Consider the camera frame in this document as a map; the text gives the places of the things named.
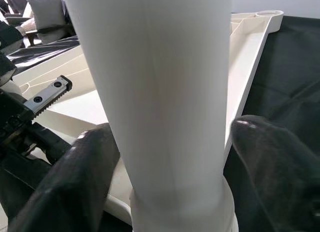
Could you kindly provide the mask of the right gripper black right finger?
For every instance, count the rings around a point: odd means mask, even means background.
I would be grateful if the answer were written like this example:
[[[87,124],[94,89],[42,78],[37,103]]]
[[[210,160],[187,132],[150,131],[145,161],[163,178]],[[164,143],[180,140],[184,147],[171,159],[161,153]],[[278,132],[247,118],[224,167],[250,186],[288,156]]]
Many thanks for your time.
[[[232,145],[277,232],[320,230],[320,157],[293,132],[246,115],[230,126]]]

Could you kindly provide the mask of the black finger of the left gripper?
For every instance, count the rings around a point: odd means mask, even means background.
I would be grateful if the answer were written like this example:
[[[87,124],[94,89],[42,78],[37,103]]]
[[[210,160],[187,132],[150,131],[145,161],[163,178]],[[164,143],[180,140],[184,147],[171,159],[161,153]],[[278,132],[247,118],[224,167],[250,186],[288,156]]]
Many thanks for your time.
[[[45,153],[51,164],[55,164],[72,146],[53,131],[39,123],[33,123],[26,128],[32,142]]]

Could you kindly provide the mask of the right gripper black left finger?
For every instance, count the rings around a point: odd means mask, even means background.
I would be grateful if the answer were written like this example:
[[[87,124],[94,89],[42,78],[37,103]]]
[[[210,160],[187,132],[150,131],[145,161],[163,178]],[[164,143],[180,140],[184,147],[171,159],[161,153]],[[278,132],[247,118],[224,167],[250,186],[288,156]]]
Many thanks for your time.
[[[97,232],[120,159],[108,123],[85,131],[41,180],[10,232]]]

